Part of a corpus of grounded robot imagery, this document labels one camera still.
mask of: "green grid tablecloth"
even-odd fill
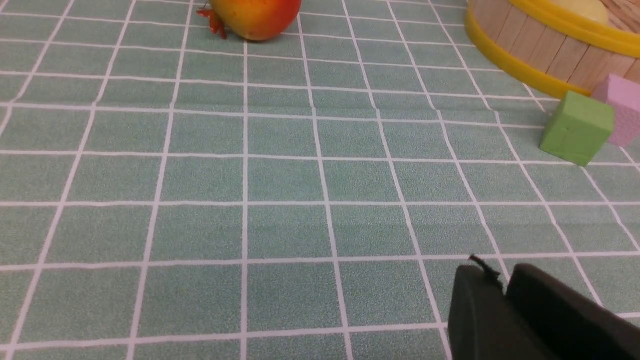
[[[638,323],[640,143],[539,151],[464,1],[200,6],[0,0],[0,359],[445,359],[471,253]]]

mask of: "green foam block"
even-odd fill
[[[540,150],[585,167],[613,133],[615,118],[611,106],[569,91],[545,127]]]

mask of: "yellow plastic rim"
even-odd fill
[[[476,48],[486,58],[498,66],[498,68],[510,76],[513,76],[515,79],[557,99],[562,99],[567,91],[577,92],[585,96],[591,95],[587,90],[565,83],[540,70],[536,70],[507,53],[503,48],[493,42],[480,28],[471,6],[467,8],[465,29],[467,30],[469,39],[471,39],[471,42],[474,43]]]
[[[613,53],[640,58],[640,35],[599,24],[572,13],[549,0],[509,0],[548,27],[572,38]]]

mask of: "pink foam block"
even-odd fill
[[[640,85],[610,74],[591,94],[616,110],[609,143],[625,147],[640,136]]]

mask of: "wooden basket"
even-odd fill
[[[558,99],[569,90],[589,96],[609,74],[640,84],[636,1],[604,0],[612,24],[604,26],[548,0],[470,0],[465,27],[489,60],[521,82]]]

